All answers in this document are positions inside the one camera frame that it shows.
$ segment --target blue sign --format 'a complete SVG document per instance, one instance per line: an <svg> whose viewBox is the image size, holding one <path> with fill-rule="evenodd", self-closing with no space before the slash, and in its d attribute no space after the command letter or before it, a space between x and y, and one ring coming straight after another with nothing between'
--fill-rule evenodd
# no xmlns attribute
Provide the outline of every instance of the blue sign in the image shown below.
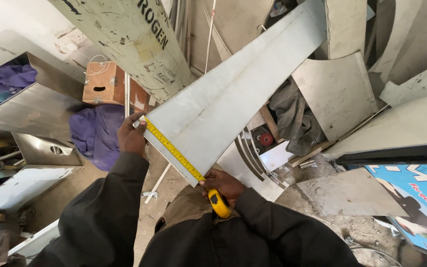
<svg viewBox="0 0 427 267"><path fill-rule="evenodd" d="M393 217L401 232L414 245L427 250L427 164L366 168L408 213L408 217Z"/></svg>

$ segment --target purple fabric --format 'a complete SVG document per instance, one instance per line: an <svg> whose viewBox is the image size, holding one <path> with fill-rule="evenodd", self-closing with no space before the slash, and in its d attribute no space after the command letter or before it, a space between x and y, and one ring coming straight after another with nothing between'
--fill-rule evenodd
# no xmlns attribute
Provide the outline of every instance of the purple fabric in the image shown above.
<svg viewBox="0 0 427 267"><path fill-rule="evenodd" d="M0 67L0 103L36 82L36 75L31 65Z"/></svg>
<svg viewBox="0 0 427 267"><path fill-rule="evenodd" d="M124 106L105 104L70 116L70 138L95 167L110 171L120 155L117 131L124 120Z"/></svg>

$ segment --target yellow tape measure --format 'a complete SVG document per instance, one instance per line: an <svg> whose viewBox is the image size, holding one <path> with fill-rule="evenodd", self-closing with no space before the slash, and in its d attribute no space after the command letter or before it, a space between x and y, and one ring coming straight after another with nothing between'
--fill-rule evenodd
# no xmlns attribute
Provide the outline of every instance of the yellow tape measure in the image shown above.
<svg viewBox="0 0 427 267"><path fill-rule="evenodd" d="M192 164L175 148L171 142L146 118L143 116L139 119L140 121L146 121L146 129L150 131L158 140L166 147L171 154L184 166L197 181L205 180L204 176L199 173L199 171L192 166ZM226 219L230 216L231 209L223 201L222 195L217 191L217 189L208 190L210 203L212 204L213 209L217 215L223 219Z"/></svg>

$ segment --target concrete floor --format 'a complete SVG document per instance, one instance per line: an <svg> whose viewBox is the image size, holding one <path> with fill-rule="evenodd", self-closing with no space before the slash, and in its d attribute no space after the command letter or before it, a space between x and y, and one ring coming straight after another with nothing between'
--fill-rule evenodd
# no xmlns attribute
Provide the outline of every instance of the concrete floor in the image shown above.
<svg viewBox="0 0 427 267"><path fill-rule="evenodd" d="M168 164L159 152L151 146L148 146L148 159L150 168L143 191L151 191ZM316 156L315 159L318 162L318 167L311 167L306 170L291 168L289 173L296 180L313 179L335 173L334 168L322 156ZM35 201L35 220L31 227L32 231L38 231L58 219L62 209L71 199L88 187L95 179L106 176L106 172L99 171L90 162L83 160L83 164L84 167L78 172L61 181L61 183ZM159 185L157 190L159 193L158 198L152 198L148 204L144 203L146 197L142 198L139 210L138 233L134 244L134 266L138 266L145 247L154 234L154 225L162 216L167 203L172 201L187 184L187 181L171 167ZM374 223L373 218L370 216L321 216L313 203L305 197L295 184L288 187L277 199L276 203L321 219L325 225L341 237L350 235L359 244L379 249L394 257L397 256L397 247L401 240L393 238L388 228ZM373 252L359 251L355 252L355 254L359 262L368 267L391 266ZM420 253L415 253L412 250L410 256L407 257L413 260L406 267L418 267L420 265Z"/></svg>

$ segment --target hand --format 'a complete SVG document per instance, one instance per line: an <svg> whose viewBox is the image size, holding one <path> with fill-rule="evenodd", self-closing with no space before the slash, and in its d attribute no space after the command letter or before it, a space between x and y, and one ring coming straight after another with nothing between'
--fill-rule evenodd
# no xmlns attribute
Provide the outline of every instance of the hand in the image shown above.
<svg viewBox="0 0 427 267"><path fill-rule="evenodd" d="M133 122L146 115L144 112L137 112L127 117L120 129L118 129L118 144L121 152L132 152L146 158L144 132L146 122L141 122L138 128L133 127Z"/></svg>
<svg viewBox="0 0 427 267"><path fill-rule="evenodd" d="M206 180L200 181L199 184L206 189L217 189L232 208L235 207L238 196L246 189L239 180L223 171L210 169L204 177Z"/></svg>

